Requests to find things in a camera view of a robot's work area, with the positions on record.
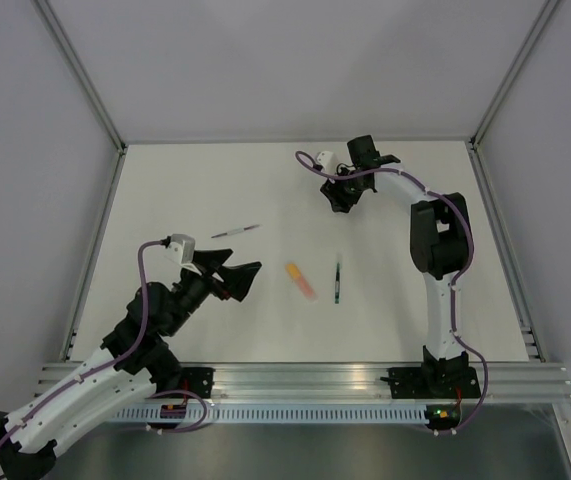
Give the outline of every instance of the enclosure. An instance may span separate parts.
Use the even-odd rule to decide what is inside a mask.
[[[382,176],[333,213],[295,158],[349,164],[361,135],[467,202],[488,387],[456,437],[380,380],[423,361],[413,217]],[[138,402],[48,478],[571,478],[571,0],[0,1],[0,410],[86,361],[173,233],[262,264],[165,339],[213,369],[218,424],[120,432],[160,405]],[[145,268],[178,281],[160,250]]]

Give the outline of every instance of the cable tray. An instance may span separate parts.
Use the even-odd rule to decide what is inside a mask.
[[[161,403],[140,403],[117,413],[112,423],[193,423],[201,416],[189,402],[184,416],[168,415]],[[224,424],[425,424],[425,405],[249,405],[210,406],[205,423]]]

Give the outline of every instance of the pen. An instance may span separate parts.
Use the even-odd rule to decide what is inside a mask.
[[[212,238],[229,237],[230,235],[236,235],[237,233],[243,233],[248,230],[254,230],[255,228],[258,227],[260,227],[260,224],[257,223],[256,225],[250,225],[249,227],[235,228],[234,230],[230,230],[228,232],[217,233],[216,235],[213,235]]]
[[[341,297],[341,259],[336,259],[336,280],[334,281],[334,303],[338,303]]]

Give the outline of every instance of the black bracket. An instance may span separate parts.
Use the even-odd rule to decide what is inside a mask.
[[[0,441],[7,433],[7,413],[0,412]],[[7,440],[0,448],[0,465],[7,480],[35,480],[43,478],[54,468],[56,441],[50,440],[36,453],[21,453],[21,444]]]
[[[214,387],[213,368],[209,367],[184,367],[179,382],[180,388],[187,385],[186,390],[195,393],[201,398],[212,398]]]
[[[396,367],[387,369],[387,377],[381,380],[390,387],[393,399],[457,399],[480,398],[481,390],[474,367],[469,366],[469,356],[463,352],[449,360],[436,360],[423,347],[423,363],[420,367]]]

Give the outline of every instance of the white wall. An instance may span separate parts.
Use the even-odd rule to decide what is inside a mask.
[[[52,0],[137,141],[469,138],[543,0]]]
[[[553,19],[482,151],[536,326],[571,374],[571,1]]]
[[[0,410],[56,359],[113,155],[27,0],[0,0]]]

